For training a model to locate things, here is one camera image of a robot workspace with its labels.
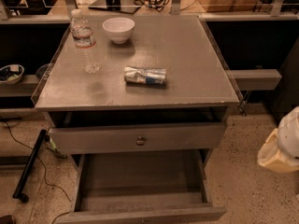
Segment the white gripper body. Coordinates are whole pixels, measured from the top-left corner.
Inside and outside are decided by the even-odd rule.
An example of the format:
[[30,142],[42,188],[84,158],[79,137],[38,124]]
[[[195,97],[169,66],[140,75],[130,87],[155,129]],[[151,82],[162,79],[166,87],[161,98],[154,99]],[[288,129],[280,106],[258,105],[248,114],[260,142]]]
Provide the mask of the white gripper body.
[[282,164],[299,165],[299,106],[288,113],[278,125],[278,149]]

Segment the yellow foam padded gripper finger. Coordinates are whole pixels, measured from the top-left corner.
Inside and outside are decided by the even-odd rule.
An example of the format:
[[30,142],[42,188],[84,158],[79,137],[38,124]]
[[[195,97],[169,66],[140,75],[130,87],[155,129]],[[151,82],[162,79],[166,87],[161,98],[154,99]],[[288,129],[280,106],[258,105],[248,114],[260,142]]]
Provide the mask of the yellow foam padded gripper finger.
[[291,173],[299,170],[299,160],[278,147],[278,129],[275,128],[257,154],[257,163],[273,172]]

